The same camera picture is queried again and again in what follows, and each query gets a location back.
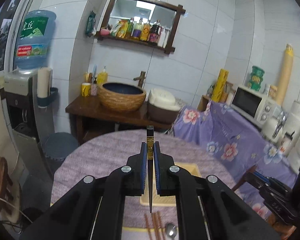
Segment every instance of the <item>spoon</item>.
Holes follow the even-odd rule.
[[[174,224],[172,223],[168,223],[166,224],[166,235],[170,238],[170,239],[174,239],[177,235],[177,228]]]

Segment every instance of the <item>yellow cup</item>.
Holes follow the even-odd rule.
[[[81,95],[83,97],[88,97],[88,96],[90,96],[90,91],[91,91],[91,83],[82,83]]]

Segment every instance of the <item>silver screw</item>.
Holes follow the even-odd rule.
[[[83,178],[83,182],[84,183],[91,183],[91,182],[93,182],[93,177],[92,176],[85,176]]]
[[[169,168],[169,170],[171,172],[178,172],[178,171],[180,171],[180,168],[178,166],[173,165]]]
[[[122,172],[129,172],[129,171],[131,171],[131,167],[130,167],[130,166],[123,166],[123,167],[121,168],[121,171],[122,171]]]
[[[216,183],[218,181],[218,178],[214,175],[210,175],[208,177],[208,181],[210,181],[211,183]]]

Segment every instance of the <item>white kettle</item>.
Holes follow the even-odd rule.
[[[279,116],[269,118],[262,127],[261,134],[265,139],[272,143],[277,143],[282,136],[282,127],[287,120],[285,112],[281,112]]]

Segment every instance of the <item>wooden mirror frame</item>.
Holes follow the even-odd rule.
[[[163,50],[165,52],[165,54],[170,54],[171,52],[174,52],[175,48],[172,47],[173,39],[174,39],[174,36],[176,35],[176,31],[177,31],[178,23],[179,23],[179,20],[180,20],[180,16],[181,16],[181,14],[184,14],[186,12],[186,10],[184,10],[183,6],[180,5],[180,4],[178,6],[175,6],[175,5],[172,5],[172,4],[169,4],[169,3],[166,3],[166,2],[162,2],[162,1],[158,1],[158,0],[136,0],[136,1],[153,3],[155,5],[158,5],[158,6],[161,6],[161,7],[164,7],[164,8],[167,8],[167,9],[170,9],[170,10],[176,12],[176,15],[175,15],[173,23],[172,23],[171,31],[170,31],[170,34],[169,34],[169,37],[168,37],[167,45],[165,46],[165,48],[162,48],[162,47],[159,47],[159,46],[156,46],[156,45],[152,45],[152,44],[146,43],[144,41],[122,39],[122,38],[117,38],[117,37],[113,37],[113,36],[101,36],[101,35],[99,35],[99,32],[97,32],[96,35],[98,37],[98,40],[103,40],[103,39],[120,40],[120,41],[137,43],[137,44],[141,44],[141,45],[144,45],[144,46],[160,49],[160,50]],[[114,7],[114,3],[115,3],[115,0],[110,0],[109,5],[108,5],[107,10],[106,10],[106,13],[105,13],[105,16],[103,17],[100,28],[106,28],[107,27],[107,24],[108,24],[109,19],[110,19],[111,12],[112,12],[113,7]]]

